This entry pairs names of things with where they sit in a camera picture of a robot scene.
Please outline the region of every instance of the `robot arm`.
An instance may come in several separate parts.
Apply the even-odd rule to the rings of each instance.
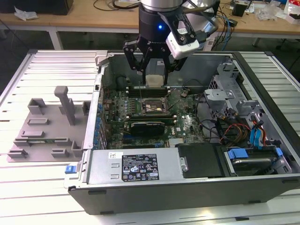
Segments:
[[[166,85],[168,74],[180,70],[187,56],[199,48],[199,41],[205,42],[210,35],[200,32],[200,36],[196,36],[181,7],[184,2],[185,0],[141,0],[138,39],[126,42],[123,50],[131,69],[142,73],[144,84],[145,71],[150,59],[163,59]],[[143,53],[141,61],[134,56],[136,47]],[[169,60],[171,53],[175,59],[173,63]]]

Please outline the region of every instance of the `black box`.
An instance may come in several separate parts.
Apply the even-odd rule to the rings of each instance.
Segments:
[[[232,15],[242,17],[244,15],[247,6],[248,5],[245,4],[244,2],[236,3],[233,7]]]

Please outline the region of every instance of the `blue cable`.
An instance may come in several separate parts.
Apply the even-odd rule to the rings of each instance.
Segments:
[[[219,16],[219,15],[217,15],[217,17],[223,18],[223,19],[225,19],[226,22],[227,22],[227,31],[226,31],[225,39],[224,39],[224,40],[225,40],[225,43],[224,43],[224,45],[223,45],[223,47],[222,47],[222,50],[221,50],[221,51],[224,51],[224,49],[225,49],[225,47],[227,46],[227,43],[228,43],[228,41],[229,41],[229,38],[230,38],[230,32],[229,32],[230,24],[229,24],[229,21],[228,21],[228,18],[227,18],[227,17],[225,17],[225,16]]]
[[[229,29],[230,29],[230,24],[229,24],[229,21],[228,21],[227,17],[225,17],[225,19],[226,19],[226,21],[227,21],[227,34],[228,34],[228,36],[227,36],[227,38],[226,38],[226,42],[225,42],[225,44],[223,45],[223,47],[222,47],[222,50],[221,50],[221,51],[224,51],[225,47],[226,47],[226,46],[227,46],[227,44],[228,44],[229,37],[230,37],[230,32],[229,32]]]

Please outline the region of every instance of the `white camera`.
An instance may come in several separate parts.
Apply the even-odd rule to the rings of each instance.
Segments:
[[[181,34],[184,32],[187,33],[187,30],[185,28],[182,28],[182,29],[178,29],[178,32]],[[169,34],[166,43],[174,59],[176,60],[180,60],[182,58],[192,55],[200,47],[199,42],[197,40],[187,45],[179,45],[172,32]]]

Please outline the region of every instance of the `plastic bag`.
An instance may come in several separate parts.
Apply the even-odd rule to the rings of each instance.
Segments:
[[[36,12],[24,12],[22,10],[17,9],[16,7],[15,7],[15,16],[24,21],[38,18]]]
[[[280,8],[278,8],[274,3],[270,3],[266,5],[264,8],[261,8],[255,11],[255,16],[259,20],[277,20],[275,16],[277,12],[279,12]]]
[[[288,14],[300,15],[300,2],[296,0],[289,0],[287,4],[288,4],[288,8],[287,8]]]

